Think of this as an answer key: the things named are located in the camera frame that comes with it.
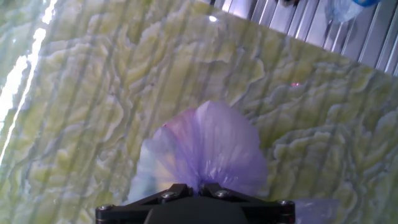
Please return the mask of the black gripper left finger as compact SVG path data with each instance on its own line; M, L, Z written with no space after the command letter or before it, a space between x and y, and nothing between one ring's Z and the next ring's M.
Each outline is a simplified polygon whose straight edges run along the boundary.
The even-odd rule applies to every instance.
M173 184L169 189L150 195L128 205L100 205L95 210L96 224L144 223L149 212L156 206L192 197L193 189L187 184Z

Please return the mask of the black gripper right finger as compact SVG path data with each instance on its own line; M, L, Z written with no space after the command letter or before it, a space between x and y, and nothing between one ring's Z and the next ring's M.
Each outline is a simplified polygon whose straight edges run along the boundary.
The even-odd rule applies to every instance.
M266 202L222 187L217 183L200 187L199 195L237 206L249 223L294 224L295 203L291 200Z

